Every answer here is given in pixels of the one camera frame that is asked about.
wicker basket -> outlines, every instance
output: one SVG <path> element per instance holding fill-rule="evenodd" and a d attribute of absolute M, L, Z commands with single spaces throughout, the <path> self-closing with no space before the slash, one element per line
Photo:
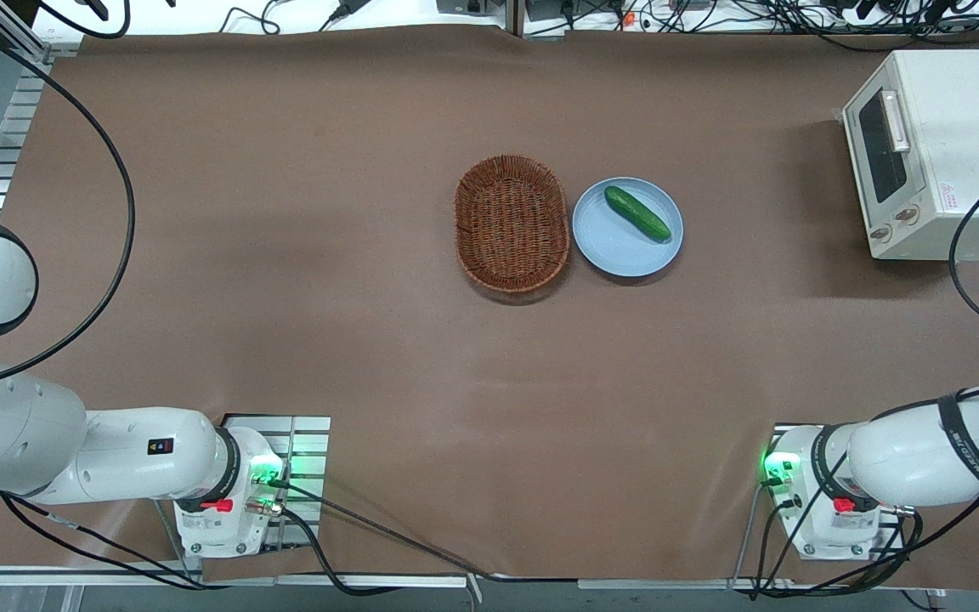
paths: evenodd
<path fill-rule="evenodd" d="M 551 282 L 569 256 L 564 194 L 551 169 L 501 155 L 467 170 L 456 187 L 456 249 L 486 289 L 521 294 Z"/>

light blue plate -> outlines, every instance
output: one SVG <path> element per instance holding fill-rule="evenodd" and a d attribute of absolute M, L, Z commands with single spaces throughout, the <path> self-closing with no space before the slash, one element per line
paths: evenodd
<path fill-rule="evenodd" d="M 614 212 L 603 197 L 609 186 L 621 187 L 656 213 L 671 229 L 668 241 L 654 241 Z M 595 267 L 617 276 L 645 276 L 671 263 L 682 247 L 682 214 L 675 201 L 640 178 L 607 178 L 588 187 L 572 212 L 576 246 Z"/>

green cucumber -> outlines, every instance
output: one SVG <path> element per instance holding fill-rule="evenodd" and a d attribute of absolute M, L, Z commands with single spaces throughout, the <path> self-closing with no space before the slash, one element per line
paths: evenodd
<path fill-rule="evenodd" d="M 671 229 L 664 224 L 664 220 L 656 217 L 655 212 L 650 212 L 648 206 L 641 204 L 629 191 L 611 185 L 603 190 L 603 197 L 607 198 L 611 210 L 621 214 L 630 224 L 636 225 L 649 239 L 665 241 L 671 237 Z"/>

brown paper surface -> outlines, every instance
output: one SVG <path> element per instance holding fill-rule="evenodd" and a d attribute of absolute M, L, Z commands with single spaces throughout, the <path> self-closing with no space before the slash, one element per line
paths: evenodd
<path fill-rule="evenodd" d="M 87 40 L 54 76 L 123 152 L 139 231 L 104 316 L 35 373 L 92 410 L 331 415 L 327 496 L 490 572 L 729 576 L 774 422 L 979 383 L 979 319 L 944 264 L 868 254 L 831 109 L 883 58 L 467 26 Z M 630 284 L 574 249 L 543 301 L 486 299 L 457 263 L 451 197 L 501 152 L 548 164 L 570 206 L 617 175 L 663 186 L 682 252 Z M 44 93 L 4 214 L 42 286 L 0 360 L 87 313 L 123 219 L 92 128 Z M 170 558 L 149 505 L 57 510 Z M 956 510 L 925 512 L 929 530 Z M 322 540 L 341 572 L 450 572 L 334 516 Z M 979 589 L 979 512 L 913 559 L 892 584 Z M 0 504 L 0 564 L 78 561 Z M 311 570 L 308 550 L 207 562 L 211 578 Z"/>

toaster oven handle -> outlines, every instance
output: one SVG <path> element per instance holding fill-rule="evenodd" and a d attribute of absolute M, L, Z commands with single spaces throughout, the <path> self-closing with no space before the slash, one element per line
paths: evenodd
<path fill-rule="evenodd" d="M 886 119 L 886 134 L 890 136 L 890 151 L 908 152 L 912 146 L 908 142 L 908 132 L 905 132 L 905 121 L 901 116 L 901 105 L 897 102 L 897 92 L 882 89 L 879 99 L 882 102 L 882 116 Z"/>

